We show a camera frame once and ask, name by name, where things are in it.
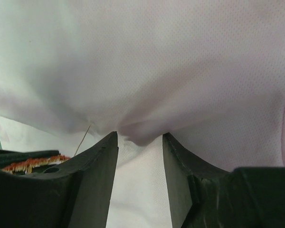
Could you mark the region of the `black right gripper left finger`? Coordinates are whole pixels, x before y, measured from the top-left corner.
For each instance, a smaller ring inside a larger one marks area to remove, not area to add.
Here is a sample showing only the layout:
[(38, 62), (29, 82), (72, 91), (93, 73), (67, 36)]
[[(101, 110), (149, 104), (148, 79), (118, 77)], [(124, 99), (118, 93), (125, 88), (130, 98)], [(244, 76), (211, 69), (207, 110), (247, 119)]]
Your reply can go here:
[(0, 228), (104, 228), (118, 157), (117, 133), (47, 169), (0, 169)]

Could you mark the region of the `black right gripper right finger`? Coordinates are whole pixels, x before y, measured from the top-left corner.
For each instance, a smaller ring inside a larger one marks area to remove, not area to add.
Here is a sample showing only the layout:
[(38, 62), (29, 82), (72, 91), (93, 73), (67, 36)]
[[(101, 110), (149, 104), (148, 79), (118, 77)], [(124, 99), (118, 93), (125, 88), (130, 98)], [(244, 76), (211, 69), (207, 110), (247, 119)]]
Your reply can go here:
[(162, 137), (172, 226), (285, 228), (285, 167), (227, 172)]

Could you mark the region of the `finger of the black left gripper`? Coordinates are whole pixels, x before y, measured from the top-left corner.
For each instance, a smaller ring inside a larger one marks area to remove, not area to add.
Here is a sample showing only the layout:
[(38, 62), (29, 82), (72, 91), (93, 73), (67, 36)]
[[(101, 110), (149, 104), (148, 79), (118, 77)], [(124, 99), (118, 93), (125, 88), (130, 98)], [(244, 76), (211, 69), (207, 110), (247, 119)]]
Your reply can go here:
[(0, 169), (15, 162), (26, 161), (27, 159), (49, 158), (51, 156), (57, 156), (59, 154), (60, 153), (57, 150), (37, 152), (15, 152), (0, 150)]

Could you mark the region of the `pink t-shirt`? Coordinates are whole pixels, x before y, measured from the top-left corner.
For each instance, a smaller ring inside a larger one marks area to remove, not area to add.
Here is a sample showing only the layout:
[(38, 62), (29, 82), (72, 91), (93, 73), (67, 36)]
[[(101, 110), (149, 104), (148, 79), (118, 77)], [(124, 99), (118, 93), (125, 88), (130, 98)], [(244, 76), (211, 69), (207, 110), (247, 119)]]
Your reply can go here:
[(0, 0), (0, 141), (108, 133), (107, 227), (170, 228), (162, 135), (227, 171), (285, 166), (285, 0)]

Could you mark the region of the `red maple leaf brooch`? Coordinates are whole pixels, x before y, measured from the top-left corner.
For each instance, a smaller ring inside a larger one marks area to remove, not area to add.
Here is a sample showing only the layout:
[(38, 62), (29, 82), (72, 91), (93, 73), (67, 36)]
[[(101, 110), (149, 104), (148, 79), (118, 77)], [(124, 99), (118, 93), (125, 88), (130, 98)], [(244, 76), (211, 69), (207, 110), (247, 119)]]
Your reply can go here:
[(70, 157), (62, 154), (59, 154), (57, 156), (51, 156), (49, 158), (27, 159), (23, 162), (21, 161), (12, 163), (2, 168), (1, 170), (13, 175), (19, 172), (22, 172), (23, 174), (31, 174), (33, 172), (33, 169), (35, 168), (61, 164), (69, 159)]

